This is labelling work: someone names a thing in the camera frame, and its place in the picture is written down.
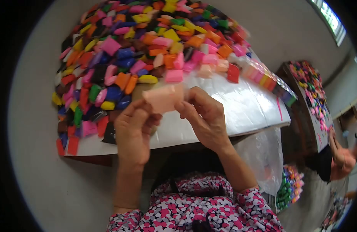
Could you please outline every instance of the dark clothing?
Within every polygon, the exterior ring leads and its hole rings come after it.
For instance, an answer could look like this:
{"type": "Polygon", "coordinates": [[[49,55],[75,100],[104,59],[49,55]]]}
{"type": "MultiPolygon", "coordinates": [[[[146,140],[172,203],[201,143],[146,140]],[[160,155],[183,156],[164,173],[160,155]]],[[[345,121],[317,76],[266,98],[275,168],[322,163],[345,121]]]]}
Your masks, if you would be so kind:
{"type": "Polygon", "coordinates": [[[323,181],[330,182],[332,158],[332,150],[328,144],[319,153],[305,157],[304,162],[305,166],[313,171],[316,171],[323,181]]]}

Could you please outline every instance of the plastic wrap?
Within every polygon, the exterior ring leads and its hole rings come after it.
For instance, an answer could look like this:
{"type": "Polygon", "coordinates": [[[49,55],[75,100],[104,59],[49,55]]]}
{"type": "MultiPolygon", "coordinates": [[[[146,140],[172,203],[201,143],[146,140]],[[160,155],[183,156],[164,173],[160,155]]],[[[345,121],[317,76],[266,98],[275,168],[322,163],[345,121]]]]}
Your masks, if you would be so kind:
{"type": "Polygon", "coordinates": [[[251,135],[234,147],[253,170],[260,189],[276,196],[283,179],[280,128],[269,128],[251,135]]]}

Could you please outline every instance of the white cardboard sheet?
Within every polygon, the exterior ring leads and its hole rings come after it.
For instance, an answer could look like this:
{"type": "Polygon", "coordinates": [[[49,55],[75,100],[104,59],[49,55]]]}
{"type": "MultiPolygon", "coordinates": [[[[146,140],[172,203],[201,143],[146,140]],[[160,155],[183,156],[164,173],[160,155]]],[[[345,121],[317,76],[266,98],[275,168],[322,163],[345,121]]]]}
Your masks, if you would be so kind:
{"type": "MultiPolygon", "coordinates": [[[[283,127],[290,124],[288,111],[276,97],[257,84],[240,78],[239,83],[231,83],[226,73],[213,74],[211,79],[196,77],[196,71],[184,74],[189,88],[199,86],[224,106],[226,128],[229,136],[251,134],[267,127],[283,127]]],[[[116,154],[116,145],[101,142],[94,135],[82,138],[79,142],[78,156],[116,154]]],[[[150,148],[170,147],[199,142],[186,119],[180,119],[176,111],[163,115],[161,125],[151,137],[150,148]]]]}

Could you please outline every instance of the woman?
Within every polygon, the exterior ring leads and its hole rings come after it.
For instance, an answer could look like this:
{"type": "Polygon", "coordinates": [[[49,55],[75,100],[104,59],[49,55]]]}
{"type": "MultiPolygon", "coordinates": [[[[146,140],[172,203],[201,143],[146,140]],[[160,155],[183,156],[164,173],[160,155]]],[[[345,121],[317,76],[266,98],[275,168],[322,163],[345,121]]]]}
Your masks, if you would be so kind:
{"type": "Polygon", "coordinates": [[[199,87],[188,92],[189,101],[175,109],[190,122],[199,141],[218,155],[226,178],[204,173],[167,180],[153,191],[143,214],[138,207],[149,135],[162,115],[152,114],[144,100],[135,101],[114,122],[119,160],[115,214],[107,231],[284,231],[227,136],[222,104],[199,87]]]}
{"type": "Polygon", "coordinates": [[[316,171],[325,182],[340,180],[348,176],[357,160],[357,138],[352,149],[343,148],[336,139],[334,128],[329,128],[329,143],[323,150],[305,157],[305,165],[316,171]]]}

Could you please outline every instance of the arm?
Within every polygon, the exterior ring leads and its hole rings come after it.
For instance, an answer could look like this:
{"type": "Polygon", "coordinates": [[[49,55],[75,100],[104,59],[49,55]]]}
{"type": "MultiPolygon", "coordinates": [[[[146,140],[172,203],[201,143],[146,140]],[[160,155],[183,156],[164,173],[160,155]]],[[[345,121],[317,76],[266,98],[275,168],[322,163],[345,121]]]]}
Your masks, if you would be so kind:
{"type": "Polygon", "coordinates": [[[236,153],[226,132],[223,105],[209,96],[199,87],[193,87],[188,92],[188,102],[182,101],[175,105],[186,118],[199,141],[218,154],[226,176],[236,192],[258,187],[252,170],[236,153]]]}
{"type": "Polygon", "coordinates": [[[335,139],[333,138],[332,133],[329,133],[329,142],[330,142],[330,149],[332,151],[333,160],[339,167],[342,168],[344,165],[344,155],[338,152],[338,148],[336,146],[335,139]]]}
{"type": "Polygon", "coordinates": [[[126,213],[139,206],[142,172],[150,157],[150,131],[162,115],[151,114],[144,100],[132,102],[115,120],[118,170],[114,213],[126,213]]]}

